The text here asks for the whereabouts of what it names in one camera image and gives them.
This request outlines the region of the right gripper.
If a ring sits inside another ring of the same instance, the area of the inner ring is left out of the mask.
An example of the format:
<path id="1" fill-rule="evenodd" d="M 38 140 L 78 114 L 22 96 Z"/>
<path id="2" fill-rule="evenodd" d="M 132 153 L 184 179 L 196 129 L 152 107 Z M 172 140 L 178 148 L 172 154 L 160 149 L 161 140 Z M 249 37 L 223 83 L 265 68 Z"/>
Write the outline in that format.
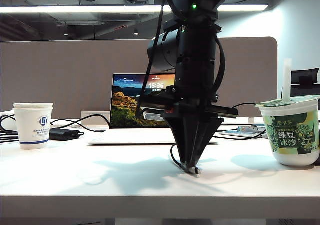
<path id="1" fill-rule="evenodd" d="M 211 118 L 199 122 L 196 128 L 195 140 L 192 143 L 189 167 L 187 164 L 187 147 L 184 123 L 182 117 L 186 115 L 208 115 Z M 186 102 L 176 102 L 165 110 L 161 117 L 164 118 L 170 127 L 175 143 L 178 148 L 180 167 L 190 172 L 198 172 L 197 164 L 214 134 L 224 121 L 223 118 L 236 118 L 238 110 L 236 108 L 217 106 L 212 104 L 194 105 Z"/>

